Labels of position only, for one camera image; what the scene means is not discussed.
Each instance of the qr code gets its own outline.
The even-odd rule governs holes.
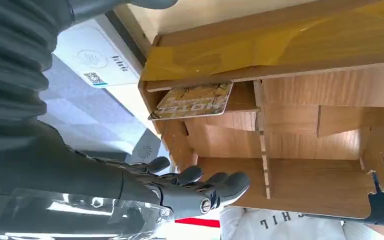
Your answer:
[[[85,72],[83,75],[93,84],[93,85],[106,85],[107,83],[102,80],[102,78],[96,72]]]

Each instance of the screw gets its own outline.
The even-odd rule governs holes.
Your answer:
[[[202,214],[207,214],[211,210],[211,202],[208,198],[202,200],[200,210]]]

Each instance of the red stripe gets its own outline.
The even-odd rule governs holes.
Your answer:
[[[178,219],[175,222],[178,224],[190,224],[190,225],[198,225],[198,226],[205,226],[205,227],[211,227],[211,228],[220,228],[219,220],[189,217],[189,218]]]

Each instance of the transparent plastic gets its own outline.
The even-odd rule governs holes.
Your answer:
[[[145,202],[18,189],[0,194],[0,240],[147,240],[174,222]]]

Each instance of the robotic arm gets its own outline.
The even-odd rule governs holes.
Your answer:
[[[95,206],[99,200],[104,207],[112,204],[111,215],[104,214],[109,222],[114,220],[116,202],[126,206],[139,204],[133,208],[117,208],[129,209],[129,214],[126,212],[121,216],[132,217],[129,221],[117,220],[118,227],[122,224],[128,229],[126,232],[134,233],[137,229],[143,230],[147,220],[154,219],[150,215],[144,219],[145,210],[151,205],[163,212],[172,211],[176,219],[199,216],[233,203],[248,189],[250,180],[240,172],[232,175],[217,173],[205,182],[197,182],[203,173],[195,166],[180,174],[155,175],[167,167],[168,160],[164,157],[156,158],[150,164],[135,165],[89,157],[67,147],[52,126],[37,121],[37,116],[46,113],[46,104],[39,98],[39,92],[48,88],[48,80],[42,72],[52,65],[51,53],[56,48],[58,34],[73,24],[125,3],[165,9],[176,0],[0,0],[2,231],[12,229],[12,233],[20,233],[26,226],[36,226],[36,221],[52,219],[54,223],[66,222],[68,229],[80,221],[83,228],[76,228],[76,231],[84,233],[88,228],[100,226],[98,223],[107,221],[106,218],[103,220],[102,214],[97,216],[93,210],[83,209],[83,213],[93,216],[88,221],[79,218],[79,212],[72,216],[61,209],[70,207],[73,210],[68,203],[84,205],[90,202]],[[59,201],[39,203],[33,200],[37,194],[43,198],[49,193],[56,194],[51,198]],[[51,206],[55,207],[56,203],[65,207],[60,208],[59,214],[50,213]],[[4,239],[9,237],[24,239],[17,234],[6,235]]]

